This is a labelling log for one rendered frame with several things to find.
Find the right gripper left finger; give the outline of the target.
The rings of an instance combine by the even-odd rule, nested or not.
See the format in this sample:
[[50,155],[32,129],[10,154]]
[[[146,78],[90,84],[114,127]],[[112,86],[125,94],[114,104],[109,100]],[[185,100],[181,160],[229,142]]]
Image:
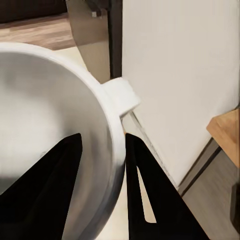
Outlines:
[[62,240],[82,152],[62,139],[0,195],[0,240]]

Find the coffee cup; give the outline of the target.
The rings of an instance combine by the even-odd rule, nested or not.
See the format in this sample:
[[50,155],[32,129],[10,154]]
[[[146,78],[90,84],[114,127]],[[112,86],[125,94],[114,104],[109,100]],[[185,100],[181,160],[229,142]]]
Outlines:
[[0,42],[0,196],[61,140],[81,133],[82,155],[61,240],[96,240],[123,186],[121,120],[141,102],[123,76],[100,84],[52,49]]

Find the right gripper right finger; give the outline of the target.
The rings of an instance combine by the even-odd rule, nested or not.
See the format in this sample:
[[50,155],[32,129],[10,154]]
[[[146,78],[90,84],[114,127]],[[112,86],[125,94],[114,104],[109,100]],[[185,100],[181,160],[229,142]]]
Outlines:
[[[210,240],[145,142],[125,134],[129,240]],[[156,223],[145,220],[139,168]]]

